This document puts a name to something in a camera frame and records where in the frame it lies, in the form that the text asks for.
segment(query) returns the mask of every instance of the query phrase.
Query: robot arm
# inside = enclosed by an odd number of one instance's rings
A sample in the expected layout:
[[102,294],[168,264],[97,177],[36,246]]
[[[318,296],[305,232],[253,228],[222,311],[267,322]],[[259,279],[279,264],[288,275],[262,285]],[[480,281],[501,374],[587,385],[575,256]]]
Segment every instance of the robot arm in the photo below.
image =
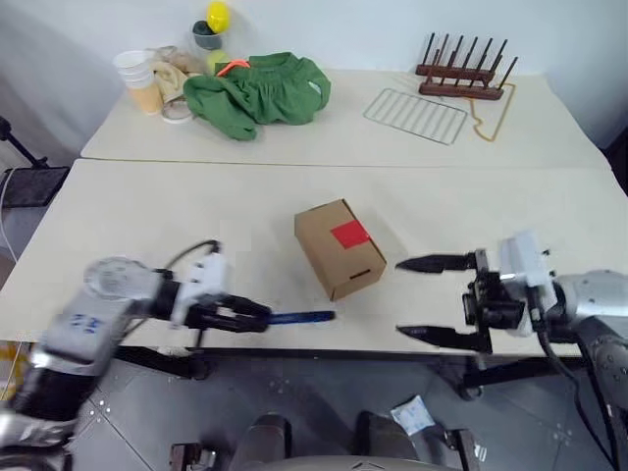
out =
[[[554,279],[544,255],[534,235],[525,232],[502,243],[499,271],[489,269],[484,250],[401,262],[397,268],[419,273],[474,269],[476,278],[462,299],[465,322],[475,326],[476,332],[462,335],[455,329],[435,326],[397,328],[437,346],[483,353],[493,353],[491,329],[507,330],[515,336],[537,335],[549,362],[574,385],[579,404],[579,380],[550,347],[551,342],[576,343],[611,441],[609,461],[615,469],[628,469],[622,424],[622,416],[628,412],[628,277],[603,270]],[[584,413],[581,417],[593,435]]]
[[[182,283],[173,280],[172,272],[151,270],[124,257],[87,268],[82,289],[43,334],[24,383],[0,410],[0,449],[63,445],[134,320],[264,332],[272,311],[225,293],[227,264],[217,246],[194,264]],[[219,308],[235,315],[219,314]]]

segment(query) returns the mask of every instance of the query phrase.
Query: green cloth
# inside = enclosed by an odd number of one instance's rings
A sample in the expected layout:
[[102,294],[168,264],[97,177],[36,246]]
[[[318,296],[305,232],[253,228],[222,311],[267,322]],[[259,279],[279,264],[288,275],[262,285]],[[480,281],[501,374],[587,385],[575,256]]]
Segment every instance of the green cloth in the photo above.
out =
[[183,94],[192,113],[234,139],[251,140],[256,123],[304,125],[327,105],[332,85],[310,59],[282,52],[251,56],[248,63],[250,69],[234,67],[224,77],[186,80]]

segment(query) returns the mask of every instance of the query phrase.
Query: stack of cups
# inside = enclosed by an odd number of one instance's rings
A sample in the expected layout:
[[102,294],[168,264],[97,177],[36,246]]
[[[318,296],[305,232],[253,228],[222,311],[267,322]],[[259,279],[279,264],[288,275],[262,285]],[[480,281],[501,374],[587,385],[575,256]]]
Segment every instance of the stack of cups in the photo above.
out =
[[147,115],[159,113],[164,103],[148,54],[144,51],[123,52],[114,58],[114,66],[139,109]]

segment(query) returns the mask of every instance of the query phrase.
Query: metal grill rack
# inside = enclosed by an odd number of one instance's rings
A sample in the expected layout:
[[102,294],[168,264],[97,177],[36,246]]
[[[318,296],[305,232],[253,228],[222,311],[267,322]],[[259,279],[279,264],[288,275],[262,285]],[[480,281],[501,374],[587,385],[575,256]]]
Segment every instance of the metal grill rack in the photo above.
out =
[[453,144],[468,113],[416,95],[385,88],[364,112],[364,118],[438,142]]

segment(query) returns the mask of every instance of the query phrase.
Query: yellow ball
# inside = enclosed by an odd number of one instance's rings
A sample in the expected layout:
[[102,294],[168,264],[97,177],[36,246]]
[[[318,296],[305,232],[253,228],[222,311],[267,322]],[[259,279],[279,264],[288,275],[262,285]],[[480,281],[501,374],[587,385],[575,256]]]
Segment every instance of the yellow ball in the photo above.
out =
[[229,28],[229,8],[225,2],[212,2],[207,7],[207,25],[216,34]]

